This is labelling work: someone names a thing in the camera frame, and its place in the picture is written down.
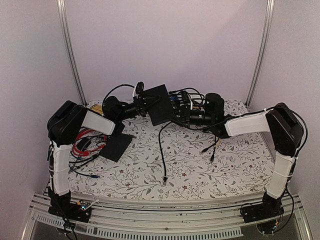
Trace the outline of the black TP-Link network switch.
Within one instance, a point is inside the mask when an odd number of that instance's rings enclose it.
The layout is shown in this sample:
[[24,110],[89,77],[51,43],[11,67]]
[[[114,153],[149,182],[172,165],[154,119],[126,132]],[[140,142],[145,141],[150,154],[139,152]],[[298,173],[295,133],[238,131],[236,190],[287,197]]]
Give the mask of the black TP-Link network switch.
[[173,106],[165,84],[147,89],[144,93],[153,99],[147,103],[147,112],[153,126],[174,120]]

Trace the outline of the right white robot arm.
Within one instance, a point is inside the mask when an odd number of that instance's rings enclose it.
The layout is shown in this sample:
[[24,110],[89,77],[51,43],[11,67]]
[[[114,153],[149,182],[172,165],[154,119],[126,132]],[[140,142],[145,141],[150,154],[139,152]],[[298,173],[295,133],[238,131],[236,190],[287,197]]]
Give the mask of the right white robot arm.
[[228,139],[243,134],[261,133],[273,148],[274,167],[270,182],[259,204],[246,203],[240,208],[245,223],[274,218],[277,225],[284,214],[282,198],[288,193],[296,162],[304,147],[307,125],[296,112],[283,103],[239,116],[225,113],[225,100],[217,93],[192,98],[186,90],[170,93],[174,120],[180,126],[210,132]]

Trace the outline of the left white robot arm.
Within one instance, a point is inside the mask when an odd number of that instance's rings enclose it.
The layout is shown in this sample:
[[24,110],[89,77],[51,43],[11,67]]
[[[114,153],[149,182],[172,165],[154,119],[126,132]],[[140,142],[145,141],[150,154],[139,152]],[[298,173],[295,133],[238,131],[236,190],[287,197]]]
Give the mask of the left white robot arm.
[[47,157],[50,173],[50,214],[62,217],[65,222],[89,221],[89,208],[71,203],[68,183],[69,157],[77,137],[81,134],[81,128],[102,133],[106,137],[106,144],[96,150],[96,155],[116,162],[133,139],[132,136],[122,133],[122,121],[145,116],[158,100],[158,97],[144,93],[134,95],[132,103],[108,96],[102,102],[102,113],[68,100],[55,112],[47,123],[50,140]]

